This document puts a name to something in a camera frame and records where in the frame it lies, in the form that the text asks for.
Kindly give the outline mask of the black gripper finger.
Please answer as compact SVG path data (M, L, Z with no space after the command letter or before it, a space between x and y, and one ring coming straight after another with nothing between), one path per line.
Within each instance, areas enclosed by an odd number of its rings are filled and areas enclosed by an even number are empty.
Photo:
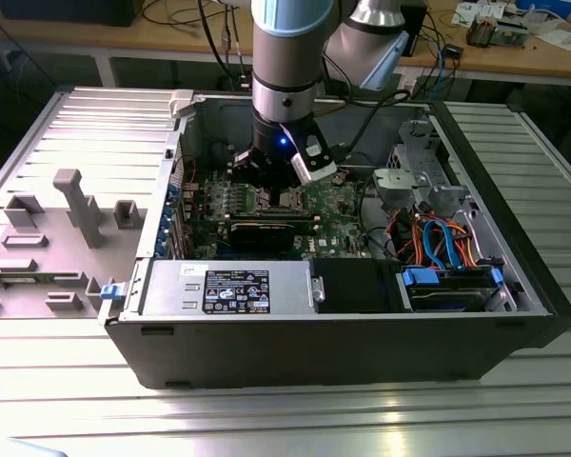
M285 166L285 187L282 190L283 206L305 206L305 189L290 163Z
M258 149L249 149L234 155L232 181L263 189L268 194L271 206L280 203L283 168Z

